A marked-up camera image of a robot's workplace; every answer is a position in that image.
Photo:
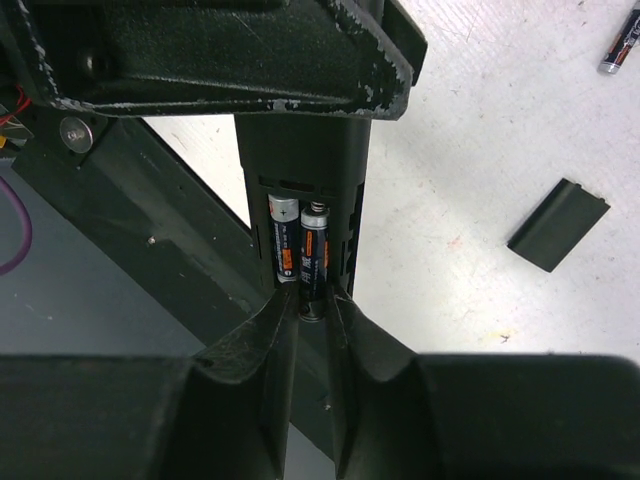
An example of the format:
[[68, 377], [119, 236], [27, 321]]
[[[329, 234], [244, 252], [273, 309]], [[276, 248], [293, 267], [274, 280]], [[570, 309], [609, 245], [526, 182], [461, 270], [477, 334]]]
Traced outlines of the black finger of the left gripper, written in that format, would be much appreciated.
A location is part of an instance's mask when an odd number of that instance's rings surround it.
[[2, 65], [58, 110], [395, 120], [413, 70], [384, 2], [5, 1]]

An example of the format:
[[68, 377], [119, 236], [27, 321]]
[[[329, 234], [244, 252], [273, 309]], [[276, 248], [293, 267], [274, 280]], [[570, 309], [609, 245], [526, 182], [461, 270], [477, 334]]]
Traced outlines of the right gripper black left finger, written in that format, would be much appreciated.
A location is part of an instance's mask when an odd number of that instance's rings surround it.
[[294, 287], [191, 357], [5, 356], [5, 479], [280, 479]]

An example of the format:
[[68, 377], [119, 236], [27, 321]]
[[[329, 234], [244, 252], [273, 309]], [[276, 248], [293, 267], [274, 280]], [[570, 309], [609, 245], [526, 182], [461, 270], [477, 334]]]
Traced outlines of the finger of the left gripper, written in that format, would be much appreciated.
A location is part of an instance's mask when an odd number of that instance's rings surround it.
[[428, 50], [427, 39], [398, 0], [384, 2], [382, 29], [410, 64], [413, 70], [411, 86], [415, 86]]

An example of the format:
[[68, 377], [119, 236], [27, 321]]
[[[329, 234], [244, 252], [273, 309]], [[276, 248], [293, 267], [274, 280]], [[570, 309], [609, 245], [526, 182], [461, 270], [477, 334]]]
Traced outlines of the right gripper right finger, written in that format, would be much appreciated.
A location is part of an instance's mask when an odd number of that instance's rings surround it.
[[418, 354], [343, 292], [325, 317], [340, 479], [635, 479], [639, 368], [603, 355]]

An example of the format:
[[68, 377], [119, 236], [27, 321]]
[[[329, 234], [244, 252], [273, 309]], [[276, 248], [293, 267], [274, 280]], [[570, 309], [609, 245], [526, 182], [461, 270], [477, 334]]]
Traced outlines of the black remote control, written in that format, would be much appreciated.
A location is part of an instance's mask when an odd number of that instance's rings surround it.
[[251, 233], [262, 286], [276, 280], [268, 196], [329, 210], [330, 282], [353, 293], [371, 122], [301, 114], [236, 115]]

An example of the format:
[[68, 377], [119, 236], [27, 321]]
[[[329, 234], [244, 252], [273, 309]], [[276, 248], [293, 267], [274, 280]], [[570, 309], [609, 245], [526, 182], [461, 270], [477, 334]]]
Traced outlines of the black battery cover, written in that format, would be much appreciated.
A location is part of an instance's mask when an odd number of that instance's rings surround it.
[[551, 273], [609, 209], [605, 199], [561, 179], [511, 236], [507, 247]]

